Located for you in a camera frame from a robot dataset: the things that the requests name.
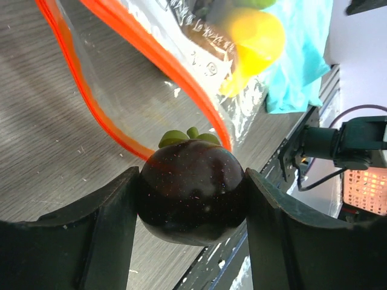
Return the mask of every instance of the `wooden table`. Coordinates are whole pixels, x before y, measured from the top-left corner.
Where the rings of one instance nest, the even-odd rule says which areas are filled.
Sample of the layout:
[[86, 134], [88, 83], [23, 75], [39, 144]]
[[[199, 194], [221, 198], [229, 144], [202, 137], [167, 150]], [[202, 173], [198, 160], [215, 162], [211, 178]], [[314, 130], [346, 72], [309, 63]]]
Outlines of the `wooden table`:
[[[84, 22], [79, 27], [90, 33], [99, 29], [86, 10], [76, 12], [76, 19]], [[107, 37], [114, 46], [118, 36], [96, 37]], [[129, 72], [118, 65], [122, 55], [110, 57], [117, 61], [116, 76], [124, 78]], [[154, 69], [139, 53], [133, 59]], [[144, 88], [148, 81], [137, 79], [136, 85]], [[117, 90], [132, 88], [129, 82], [114, 85]], [[0, 2], [0, 89], [0, 219], [36, 220], [103, 186], [129, 166], [143, 164], [94, 120], [34, 1]], [[133, 96], [131, 102], [142, 97]], [[161, 90], [156, 97], [168, 95]], [[241, 149], [241, 164], [259, 171], [300, 116], [268, 115], [261, 108]], [[163, 242], [138, 222], [128, 289], [172, 289], [200, 251]]]

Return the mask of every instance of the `orange basket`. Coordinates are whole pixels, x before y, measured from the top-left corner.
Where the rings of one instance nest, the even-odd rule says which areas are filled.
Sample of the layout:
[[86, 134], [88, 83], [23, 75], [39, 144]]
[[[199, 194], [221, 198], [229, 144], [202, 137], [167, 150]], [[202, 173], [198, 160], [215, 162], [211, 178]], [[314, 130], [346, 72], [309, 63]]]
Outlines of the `orange basket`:
[[387, 169], [349, 170], [344, 174], [343, 202], [384, 216], [387, 214]]

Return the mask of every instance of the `purple cable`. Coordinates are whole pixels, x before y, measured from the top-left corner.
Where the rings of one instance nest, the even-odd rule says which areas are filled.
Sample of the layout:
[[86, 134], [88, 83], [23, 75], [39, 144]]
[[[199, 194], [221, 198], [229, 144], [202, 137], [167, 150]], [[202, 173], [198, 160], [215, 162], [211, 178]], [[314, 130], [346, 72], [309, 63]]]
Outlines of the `purple cable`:
[[[340, 119], [346, 115], [348, 115], [349, 113], [352, 113], [354, 111], [357, 111], [357, 110], [361, 110], [361, 109], [376, 109], [376, 110], [381, 110], [381, 111], [384, 111], [384, 112], [387, 112], [387, 108], [384, 107], [384, 106], [379, 106], [379, 105], [360, 105], [360, 106], [355, 106], [353, 108], [350, 108], [348, 110], [345, 110], [344, 112], [342, 112], [340, 115], [338, 115], [333, 121], [332, 123], [330, 124], [329, 128], [333, 128], [334, 125], [336, 125], [336, 123], [338, 121], [340, 121]], [[307, 171], [305, 172], [305, 174], [307, 174], [309, 172], [309, 170], [311, 169], [314, 161], [316, 159], [313, 158], [310, 165], [308, 166], [308, 169]]]

